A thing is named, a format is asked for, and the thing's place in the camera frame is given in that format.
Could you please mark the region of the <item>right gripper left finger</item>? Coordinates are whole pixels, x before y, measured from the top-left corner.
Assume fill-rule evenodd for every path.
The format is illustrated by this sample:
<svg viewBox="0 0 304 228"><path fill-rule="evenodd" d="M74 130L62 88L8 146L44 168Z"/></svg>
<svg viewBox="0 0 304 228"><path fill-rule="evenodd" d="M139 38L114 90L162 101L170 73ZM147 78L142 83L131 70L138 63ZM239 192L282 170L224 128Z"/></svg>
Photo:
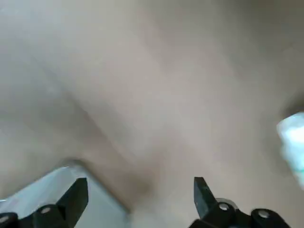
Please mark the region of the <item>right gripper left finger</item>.
<svg viewBox="0 0 304 228"><path fill-rule="evenodd" d="M87 178L78 178L55 203L47 204L19 218L15 212L0 215L2 228L73 228L88 204Z"/></svg>

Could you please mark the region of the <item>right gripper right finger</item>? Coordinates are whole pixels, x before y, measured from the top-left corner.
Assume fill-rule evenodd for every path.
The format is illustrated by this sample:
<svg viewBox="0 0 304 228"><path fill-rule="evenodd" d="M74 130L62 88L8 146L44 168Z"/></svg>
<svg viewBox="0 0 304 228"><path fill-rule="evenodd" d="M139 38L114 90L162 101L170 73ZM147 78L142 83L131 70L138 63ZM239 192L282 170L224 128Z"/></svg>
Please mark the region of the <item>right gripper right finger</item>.
<svg viewBox="0 0 304 228"><path fill-rule="evenodd" d="M269 209L242 212L234 202L215 198L203 177L194 178L194 204L199 218L191 228L288 228L286 221Z"/></svg>

